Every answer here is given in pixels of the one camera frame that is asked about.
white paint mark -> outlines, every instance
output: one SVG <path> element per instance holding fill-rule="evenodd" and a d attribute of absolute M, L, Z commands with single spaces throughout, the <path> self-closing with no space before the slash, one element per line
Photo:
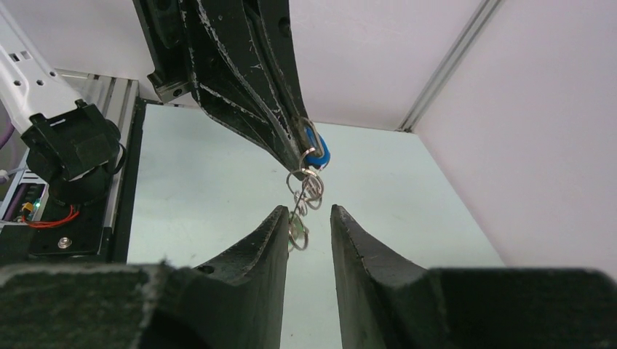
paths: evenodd
<path fill-rule="evenodd" d="M 206 13 L 206 9 L 204 8 L 204 5 L 202 3 L 202 0 L 197 0 L 197 7 L 199 10 L 199 20 L 200 22 L 206 27 L 206 31 L 208 32 L 208 34 L 212 37 L 212 39 L 215 41 L 215 43 L 218 46 L 218 51 L 221 53 L 221 55 L 223 56 L 223 59 L 227 62 L 227 66 L 231 69 L 231 71 L 234 73 L 234 75 L 238 78 L 238 80 L 240 80 L 240 82 L 248 87 L 247 90 L 248 92 L 251 94 L 252 98 L 255 100 L 255 102 L 257 102 L 259 104 L 259 106 L 261 107 L 262 110 L 264 110 L 265 112 L 270 112 L 272 115 L 271 117 L 276 119 L 277 121 L 283 118 L 283 115 L 281 114 L 281 106 L 279 105 L 279 102 L 276 98 L 273 98 L 273 100 L 276 103 L 276 106 L 278 107 L 278 109 L 276 111 L 272 111 L 259 97 L 259 95 L 257 93 L 255 93 L 255 91 L 250 88 L 250 84 L 248 84 L 248 82 L 246 81 L 246 79 L 242 76 L 242 74 L 239 72 L 238 68 L 234 65 L 234 62 L 231 61 L 231 58 L 229 58 L 229 54 L 227 53 L 227 49 L 225 48 L 225 46 L 223 45 L 223 43 L 220 42 L 220 39 L 218 38 L 218 35 L 216 34 L 216 31 L 214 30 L 214 28 L 212 27 L 212 24 L 210 23 L 210 20 L 208 19 L 207 13 Z M 267 84 L 268 88 L 270 89 L 270 92 L 272 94 L 272 96 L 277 96 L 276 91 L 274 91 L 272 84 Z M 289 127 L 290 125 L 287 125 L 287 129 L 285 130 L 285 136 L 287 137 L 287 140 L 289 140 L 291 138 L 291 134 L 289 131 Z M 298 145 L 295 144 L 294 142 L 288 142 L 287 143 L 289 145 L 289 147 L 292 149 L 293 153 L 295 154 L 299 154 L 300 151 L 298 150 Z"/>
<path fill-rule="evenodd" d="M 244 109 L 243 107 L 241 107 L 240 105 L 237 105 L 233 100 L 228 99 L 227 97 L 223 96 L 222 94 L 216 92 L 213 89 L 210 89 L 208 86 L 204 85 L 204 84 L 199 84 L 199 86 L 202 89 L 205 89 L 206 91 L 208 91 L 211 95 L 214 95 L 216 97 L 219 97 L 220 99 L 222 99 L 223 101 L 225 101 L 225 103 L 231 105 L 232 107 L 240 110 L 243 113 L 246 113 L 248 116 L 250 116 L 251 118 L 259 121 L 262 124 L 267 125 L 268 123 L 266 121 L 264 121 L 262 118 L 257 117 L 255 114 L 249 112 L 248 110 Z"/>

metal frame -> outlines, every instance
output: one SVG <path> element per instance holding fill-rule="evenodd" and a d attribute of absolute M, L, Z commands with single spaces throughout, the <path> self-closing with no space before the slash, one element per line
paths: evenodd
<path fill-rule="evenodd" d="M 112 82 L 110 82 L 110 86 L 113 89 L 109 93 L 105 118 L 112 120 L 120 128 L 120 144 L 127 147 L 132 116 L 139 93 L 139 83 L 134 80 L 115 78 L 112 78 L 112 81 L 114 83 L 112 85 Z M 116 210 L 118 209 L 120 181 L 123 178 L 123 174 L 124 168 L 114 177 L 111 184 L 105 221 L 103 223 L 104 227 L 114 226 Z"/>
<path fill-rule="evenodd" d="M 435 98 L 437 98 L 448 79 L 454 74 L 466 53 L 502 3 L 503 0 L 482 0 L 482 3 L 465 25 L 465 28 L 456 39 L 454 45 L 452 45 L 431 76 L 429 82 L 426 83 L 422 92 L 413 103 L 411 110 L 398 127 L 397 131 L 414 132 L 415 126 L 429 109 L 429 106 L 433 103 Z"/>

robotic arm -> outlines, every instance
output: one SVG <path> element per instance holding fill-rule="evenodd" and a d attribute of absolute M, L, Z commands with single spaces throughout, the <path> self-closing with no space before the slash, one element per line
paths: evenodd
<path fill-rule="evenodd" d="M 288 0 L 133 0 L 163 102 L 190 92 L 211 118 L 290 171 L 330 155 L 302 101 Z"/>
<path fill-rule="evenodd" d="M 85 204 L 104 195 L 118 128 L 47 63 L 1 2 L 0 100 L 30 148 L 28 167 L 56 199 Z"/>

white floor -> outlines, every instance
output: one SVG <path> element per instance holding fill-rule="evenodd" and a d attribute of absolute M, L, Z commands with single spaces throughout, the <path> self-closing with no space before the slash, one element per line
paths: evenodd
<path fill-rule="evenodd" d="M 330 207 L 345 206 L 376 238 L 434 266 L 503 266 L 414 135 L 318 125 L 333 158 L 325 200 L 305 222 L 306 252 L 287 266 L 281 348 L 340 348 Z M 251 232 L 279 204 L 287 175 L 267 152 L 188 108 L 149 106 L 128 261 L 195 266 Z"/>

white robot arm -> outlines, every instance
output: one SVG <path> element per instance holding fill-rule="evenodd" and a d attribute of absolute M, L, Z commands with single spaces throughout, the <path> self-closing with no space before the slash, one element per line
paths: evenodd
<path fill-rule="evenodd" d="M 104 195 L 121 148 L 118 128 L 47 63 L 1 2 L 0 102 L 30 148 L 29 169 L 56 199 L 83 204 Z"/>
<path fill-rule="evenodd" d="M 52 119 L 77 109 L 80 99 L 0 2 L 0 100 L 15 129 L 23 135 L 32 127 L 31 116 Z"/>

